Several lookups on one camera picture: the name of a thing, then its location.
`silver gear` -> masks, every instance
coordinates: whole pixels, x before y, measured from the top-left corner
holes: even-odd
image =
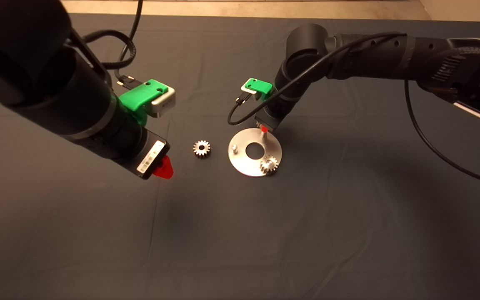
[[[206,140],[197,141],[196,144],[194,144],[194,154],[201,159],[208,156],[208,154],[210,154],[210,143]]]
[[[279,167],[279,162],[274,156],[264,156],[260,160],[260,170],[264,174],[271,174]]]

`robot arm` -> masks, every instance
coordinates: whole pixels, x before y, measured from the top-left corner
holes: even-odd
[[[286,42],[286,59],[275,77],[280,90],[313,63],[365,35],[329,35],[320,25],[302,25]],[[309,85],[323,77],[358,76],[415,80],[424,89],[480,117],[480,38],[380,37],[346,49],[269,101],[255,119],[275,130]]]
[[[154,100],[174,91],[158,90]],[[59,0],[0,1],[0,103],[147,179],[168,164],[170,145],[143,126],[144,101],[125,98],[113,93],[105,67],[72,29]]]

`floor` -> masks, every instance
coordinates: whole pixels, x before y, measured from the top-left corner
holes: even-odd
[[[61,0],[69,13],[132,15],[135,0]],[[146,1],[144,15],[480,21],[480,0]]]

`aluminum disc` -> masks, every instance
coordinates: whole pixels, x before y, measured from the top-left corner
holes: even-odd
[[[251,177],[265,176],[260,169],[260,159],[252,159],[246,153],[249,144],[256,143],[263,147],[264,156],[274,156],[280,163],[283,157],[279,141],[270,132],[264,134],[259,128],[248,128],[236,133],[229,143],[229,160],[238,172]]]

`barcode label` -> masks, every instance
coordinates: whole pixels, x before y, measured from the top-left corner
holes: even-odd
[[[162,148],[164,148],[165,144],[161,141],[156,141],[155,144],[151,147],[145,158],[139,164],[137,171],[144,174],[151,163],[156,159],[157,155],[160,153]]]

